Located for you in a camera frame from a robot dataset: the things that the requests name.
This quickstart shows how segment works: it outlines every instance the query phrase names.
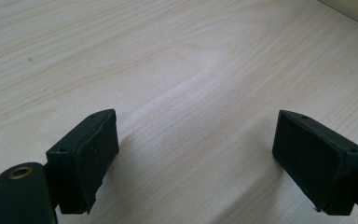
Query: wooden table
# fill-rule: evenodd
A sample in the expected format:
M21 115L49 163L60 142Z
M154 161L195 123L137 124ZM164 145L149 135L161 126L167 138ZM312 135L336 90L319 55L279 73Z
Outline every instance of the wooden table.
M358 144L358 22L316 0L0 1L0 173L106 108L120 154L61 223L357 222L271 155L280 109Z

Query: wood grain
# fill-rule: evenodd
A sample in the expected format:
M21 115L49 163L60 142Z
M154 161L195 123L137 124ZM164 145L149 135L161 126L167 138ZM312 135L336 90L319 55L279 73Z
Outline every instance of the wood grain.
M272 159L280 109L358 144L358 22L315 0L0 0L0 173L114 108L120 154L61 223L355 223Z

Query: small hole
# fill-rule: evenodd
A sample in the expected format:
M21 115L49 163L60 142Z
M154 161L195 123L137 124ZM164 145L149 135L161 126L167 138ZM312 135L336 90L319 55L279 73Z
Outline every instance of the small hole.
M21 168L15 172L13 172L14 176L19 176L19 175L24 175L28 172L28 170L26 168Z
M16 170L10 172L10 174L8 175L8 178L9 179L20 179L20 178L27 176L32 171L33 171L32 167L21 167L21 168L18 168Z

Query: light wood surface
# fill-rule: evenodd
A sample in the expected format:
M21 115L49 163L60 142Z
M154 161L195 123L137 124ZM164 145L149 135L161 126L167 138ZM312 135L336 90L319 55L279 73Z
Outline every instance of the light wood surface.
M316 0L0 0L0 173L117 111L89 215L60 223L356 223L272 159L278 111L358 144L358 22Z

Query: screw hole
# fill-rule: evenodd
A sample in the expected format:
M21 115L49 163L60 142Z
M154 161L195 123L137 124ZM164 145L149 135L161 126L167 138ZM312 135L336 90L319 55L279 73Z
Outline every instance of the screw hole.
M32 167L20 167L8 174L9 179L20 179L33 171Z

